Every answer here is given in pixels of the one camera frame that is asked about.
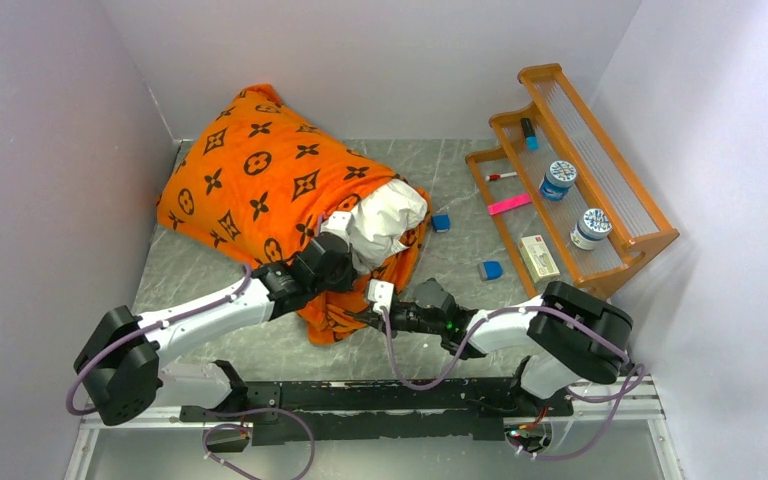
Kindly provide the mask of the white pillow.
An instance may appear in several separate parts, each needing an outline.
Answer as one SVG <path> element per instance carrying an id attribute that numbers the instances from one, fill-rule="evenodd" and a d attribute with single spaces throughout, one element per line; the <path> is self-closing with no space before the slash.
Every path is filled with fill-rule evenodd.
<path id="1" fill-rule="evenodd" d="M 428 213 L 428 201 L 402 180 L 394 179 L 350 210 L 347 229 L 355 270 L 366 275 L 408 246 L 401 237 Z"/>

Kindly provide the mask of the orange patterned pillowcase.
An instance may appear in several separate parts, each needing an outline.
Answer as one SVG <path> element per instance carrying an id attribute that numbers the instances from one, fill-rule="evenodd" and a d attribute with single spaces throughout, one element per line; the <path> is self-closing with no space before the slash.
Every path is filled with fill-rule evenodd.
<path id="1" fill-rule="evenodd" d="M 288 260 L 314 237 L 319 223 L 347 211 L 398 179 L 387 165 L 328 135 L 289 108 L 275 90 L 240 91 L 174 169 L 156 202 L 163 227 L 230 259 L 259 266 Z M 401 237 L 408 248 L 361 275 L 351 292 L 323 293 L 300 311 L 310 342 L 327 345 L 358 331 L 371 279 L 408 285 L 420 257 L 428 213 Z"/>

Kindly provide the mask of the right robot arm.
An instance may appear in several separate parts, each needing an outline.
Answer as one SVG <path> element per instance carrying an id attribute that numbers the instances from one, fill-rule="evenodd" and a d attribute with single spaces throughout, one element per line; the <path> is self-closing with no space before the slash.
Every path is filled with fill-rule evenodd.
<path id="1" fill-rule="evenodd" d="M 513 375 L 509 398 L 532 415 L 549 398 L 579 380 L 616 381 L 630 361 L 633 322 L 628 314 L 562 281 L 517 305 L 468 309 L 435 279 L 421 283 L 410 301 L 397 300 L 393 284 L 369 283 L 367 306 L 353 319 L 392 336 L 397 332 L 436 335 L 456 359 L 483 358 L 497 350 L 528 346 L 535 354 Z"/>

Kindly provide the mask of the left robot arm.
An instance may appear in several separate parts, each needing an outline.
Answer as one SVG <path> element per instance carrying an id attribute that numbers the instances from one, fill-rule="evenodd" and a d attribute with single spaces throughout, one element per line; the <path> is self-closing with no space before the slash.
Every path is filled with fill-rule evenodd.
<path id="1" fill-rule="evenodd" d="M 243 268 L 242 279 L 184 304 L 134 314 L 108 311 L 77 356 L 67 409 L 97 414 L 106 426 L 129 422 L 151 407 L 199 407 L 237 418 L 248 387 L 222 360 L 183 364 L 189 351 L 233 331 L 296 312 L 320 294 L 348 292 L 357 277 L 344 234 L 321 232 L 289 261 Z"/>

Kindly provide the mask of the blue grey eraser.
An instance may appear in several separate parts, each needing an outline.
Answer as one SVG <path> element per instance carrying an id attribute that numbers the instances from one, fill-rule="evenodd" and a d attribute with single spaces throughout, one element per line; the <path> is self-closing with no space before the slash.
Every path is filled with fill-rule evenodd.
<path id="1" fill-rule="evenodd" d="M 482 281 L 492 281 L 499 279 L 504 269 L 497 261 L 482 261 L 478 264 L 478 273 Z"/>

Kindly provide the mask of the small cardboard box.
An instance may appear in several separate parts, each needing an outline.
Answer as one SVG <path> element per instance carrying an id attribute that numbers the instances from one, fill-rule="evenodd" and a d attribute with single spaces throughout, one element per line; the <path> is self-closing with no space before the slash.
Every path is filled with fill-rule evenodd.
<path id="1" fill-rule="evenodd" d="M 518 249 L 533 281 L 541 282 L 560 276 L 554 257 L 541 235 L 521 237 Z"/>

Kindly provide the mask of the pink flat strip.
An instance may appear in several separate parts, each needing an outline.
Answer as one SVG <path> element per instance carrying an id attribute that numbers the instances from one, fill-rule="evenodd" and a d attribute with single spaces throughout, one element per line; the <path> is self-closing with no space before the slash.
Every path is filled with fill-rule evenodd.
<path id="1" fill-rule="evenodd" d="M 491 203 L 487 206 L 490 215 L 500 215 L 516 208 L 528 205 L 532 202 L 531 196 L 527 193 L 512 196 L 510 198 Z"/>

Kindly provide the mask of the red white marker pen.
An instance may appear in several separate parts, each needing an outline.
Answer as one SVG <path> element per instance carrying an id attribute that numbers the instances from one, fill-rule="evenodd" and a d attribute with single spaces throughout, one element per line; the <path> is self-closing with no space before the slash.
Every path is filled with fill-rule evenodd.
<path id="1" fill-rule="evenodd" d="M 497 173 L 497 174 L 489 174 L 485 176 L 485 181 L 487 182 L 495 182 L 502 179 L 508 179 L 508 178 L 514 178 L 517 177 L 518 174 L 516 172 L 506 172 L 506 173 Z"/>

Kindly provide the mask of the wooden tiered shelf rack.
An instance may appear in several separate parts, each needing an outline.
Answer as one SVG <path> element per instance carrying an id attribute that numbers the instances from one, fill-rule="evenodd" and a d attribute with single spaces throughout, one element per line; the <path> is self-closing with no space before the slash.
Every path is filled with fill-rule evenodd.
<path id="1" fill-rule="evenodd" d="M 528 91 L 528 106 L 492 116 L 489 125 L 496 147 L 470 153 L 465 162 L 486 205 L 497 202 L 480 166 L 497 163 L 518 174 L 514 177 L 531 196 L 525 205 L 543 225 L 544 240 L 557 250 L 557 263 L 572 284 L 591 294 L 609 298 L 617 293 L 679 236 L 678 230 L 656 204 L 629 163 L 599 123 L 558 64 L 523 68 L 519 82 Z M 520 119 L 532 120 L 539 149 L 526 148 Z M 539 192 L 548 166 L 572 163 L 578 177 L 560 201 Z M 600 208 L 613 223 L 613 231 L 593 251 L 575 247 L 572 227 L 584 211 Z"/>

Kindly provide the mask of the blue jar far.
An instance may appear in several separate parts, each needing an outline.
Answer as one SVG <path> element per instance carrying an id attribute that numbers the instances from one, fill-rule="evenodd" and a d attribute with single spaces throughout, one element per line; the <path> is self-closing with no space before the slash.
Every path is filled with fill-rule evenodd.
<path id="1" fill-rule="evenodd" d="M 613 231 L 613 223 L 604 210 L 590 208 L 582 213 L 570 232 L 573 245 L 581 250 L 593 251 Z"/>

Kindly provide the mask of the blue jar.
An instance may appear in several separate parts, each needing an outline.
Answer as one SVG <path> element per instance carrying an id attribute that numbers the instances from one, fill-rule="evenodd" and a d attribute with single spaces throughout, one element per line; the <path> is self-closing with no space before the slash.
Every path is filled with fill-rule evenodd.
<path id="1" fill-rule="evenodd" d="M 581 250 L 593 251 L 613 231 L 613 223 L 604 210 L 590 208 L 582 213 L 570 232 L 573 245 Z"/>
<path id="2" fill-rule="evenodd" d="M 577 177 L 578 171 L 572 163 L 556 160 L 548 166 L 539 192 L 546 200 L 560 201 L 575 184 Z"/>

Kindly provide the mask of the blue jar near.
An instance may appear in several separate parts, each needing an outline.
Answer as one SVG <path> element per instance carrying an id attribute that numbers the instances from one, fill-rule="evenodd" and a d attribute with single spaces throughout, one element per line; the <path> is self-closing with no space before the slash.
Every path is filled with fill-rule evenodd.
<path id="1" fill-rule="evenodd" d="M 539 192 L 546 200 L 560 201 L 575 184 L 577 177 L 578 171 L 572 163 L 556 160 L 548 166 Z"/>

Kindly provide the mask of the blue black highlighter marker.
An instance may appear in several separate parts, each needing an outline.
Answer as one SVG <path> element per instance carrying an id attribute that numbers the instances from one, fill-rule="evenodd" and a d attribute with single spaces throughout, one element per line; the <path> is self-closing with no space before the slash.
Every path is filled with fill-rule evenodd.
<path id="1" fill-rule="evenodd" d="M 538 141 L 536 130 L 532 120 L 528 117 L 523 117 L 520 119 L 520 125 L 521 125 L 526 148 L 529 151 L 538 150 L 539 141 Z"/>

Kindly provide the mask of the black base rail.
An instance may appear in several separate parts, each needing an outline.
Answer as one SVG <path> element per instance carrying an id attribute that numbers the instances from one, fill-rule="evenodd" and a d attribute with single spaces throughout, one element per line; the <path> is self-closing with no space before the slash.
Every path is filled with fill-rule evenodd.
<path id="1" fill-rule="evenodd" d="M 534 400 L 510 377 L 449 378 L 415 391 L 396 380 L 249 381 L 212 409 L 184 406 L 184 423 L 244 422 L 253 446 L 305 441 L 468 437 L 496 441 L 517 425 L 570 417 L 559 391 Z"/>

